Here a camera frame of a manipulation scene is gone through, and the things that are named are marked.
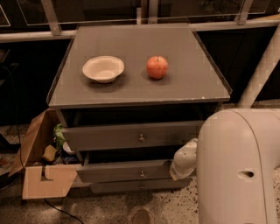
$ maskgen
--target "bowl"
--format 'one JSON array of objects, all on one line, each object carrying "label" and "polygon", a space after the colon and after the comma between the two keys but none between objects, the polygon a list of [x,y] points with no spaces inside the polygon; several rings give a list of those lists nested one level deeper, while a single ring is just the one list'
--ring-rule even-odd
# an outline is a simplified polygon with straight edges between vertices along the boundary
[{"label": "bowl", "polygon": [[123,61],[112,56],[101,56],[90,59],[83,66],[82,72],[91,80],[109,83],[123,72]]}]

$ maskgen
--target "floor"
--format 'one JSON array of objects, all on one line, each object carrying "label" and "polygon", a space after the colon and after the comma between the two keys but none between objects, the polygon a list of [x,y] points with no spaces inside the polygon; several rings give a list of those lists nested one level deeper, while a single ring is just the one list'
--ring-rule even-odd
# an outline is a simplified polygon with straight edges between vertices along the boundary
[{"label": "floor", "polygon": [[[279,108],[279,101],[256,103],[256,108]],[[23,138],[28,125],[20,125]],[[15,126],[0,127],[0,133],[13,144],[18,142]],[[88,187],[71,189],[65,198],[48,199],[83,223],[98,224],[194,224],[199,223],[197,179],[191,177],[186,188],[176,191],[129,192],[93,195]],[[278,223],[280,223],[280,169],[274,172],[274,187]],[[57,211],[43,199],[21,199],[20,175],[15,184],[0,191],[0,222],[4,224],[81,223],[68,214]]]}]

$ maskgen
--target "gray cabinet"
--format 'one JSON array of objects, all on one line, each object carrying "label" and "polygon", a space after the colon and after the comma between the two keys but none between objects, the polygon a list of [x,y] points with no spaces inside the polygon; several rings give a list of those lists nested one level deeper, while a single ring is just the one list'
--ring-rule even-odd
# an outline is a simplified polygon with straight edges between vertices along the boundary
[{"label": "gray cabinet", "polygon": [[[174,153],[200,127],[230,88],[187,24],[81,26],[49,94],[63,135],[83,166],[80,179],[94,193],[180,188],[169,170]],[[86,78],[95,56],[120,58],[123,73],[109,84]],[[145,72],[163,55],[162,80]]]}]

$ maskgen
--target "red apple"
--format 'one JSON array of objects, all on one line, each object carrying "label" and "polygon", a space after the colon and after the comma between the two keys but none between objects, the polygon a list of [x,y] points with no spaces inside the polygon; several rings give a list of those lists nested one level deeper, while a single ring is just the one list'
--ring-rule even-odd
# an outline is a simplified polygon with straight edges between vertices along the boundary
[{"label": "red apple", "polygon": [[148,59],[146,69],[152,79],[160,80],[167,73],[168,62],[162,56],[153,56]]}]

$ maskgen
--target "cardboard box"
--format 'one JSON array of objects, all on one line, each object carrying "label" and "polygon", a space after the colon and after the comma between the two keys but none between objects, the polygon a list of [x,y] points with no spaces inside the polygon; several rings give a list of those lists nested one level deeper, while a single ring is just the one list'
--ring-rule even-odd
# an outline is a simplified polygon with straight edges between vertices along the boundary
[{"label": "cardboard box", "polygon": [[32,119],[24,136],[9,173],[11,176],[24,168],[24,200],[65,197],[71,187],[87,186],[77,178],[76,169],[80,164],[48,165],[45,176],[42,166],[33,166],[41,161],[46,146],[53,142],[53,128],[58,123],[55,111],[48,109]]}]

